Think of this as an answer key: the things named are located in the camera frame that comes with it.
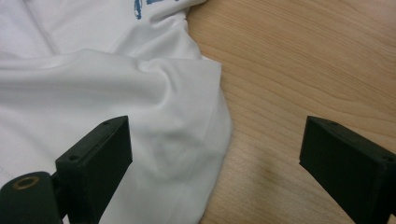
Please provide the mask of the white shirt with blue print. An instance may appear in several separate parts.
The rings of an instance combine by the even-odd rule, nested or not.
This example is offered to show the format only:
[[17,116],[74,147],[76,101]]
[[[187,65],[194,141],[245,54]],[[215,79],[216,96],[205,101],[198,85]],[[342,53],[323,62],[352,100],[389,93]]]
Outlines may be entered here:
[[0,187],[127,116],[134,160],[101,224],[199,224],[232,133],[188,33],[204,2],[0,0]]

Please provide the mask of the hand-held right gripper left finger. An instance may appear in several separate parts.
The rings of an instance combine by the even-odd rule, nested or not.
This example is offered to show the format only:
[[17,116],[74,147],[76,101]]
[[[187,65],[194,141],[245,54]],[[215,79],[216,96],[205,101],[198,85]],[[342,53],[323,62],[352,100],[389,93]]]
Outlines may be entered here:
[[98,224],[133,162],[129,120],[106,120],[55,161],[61,213],[71,224]]

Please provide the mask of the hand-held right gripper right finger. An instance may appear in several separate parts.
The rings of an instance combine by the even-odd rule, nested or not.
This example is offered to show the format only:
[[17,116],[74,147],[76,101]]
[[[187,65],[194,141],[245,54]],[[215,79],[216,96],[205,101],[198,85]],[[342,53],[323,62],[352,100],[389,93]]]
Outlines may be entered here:
[[396,154],[345,126],[309,116],[300,164],[356,224],[396,216]]

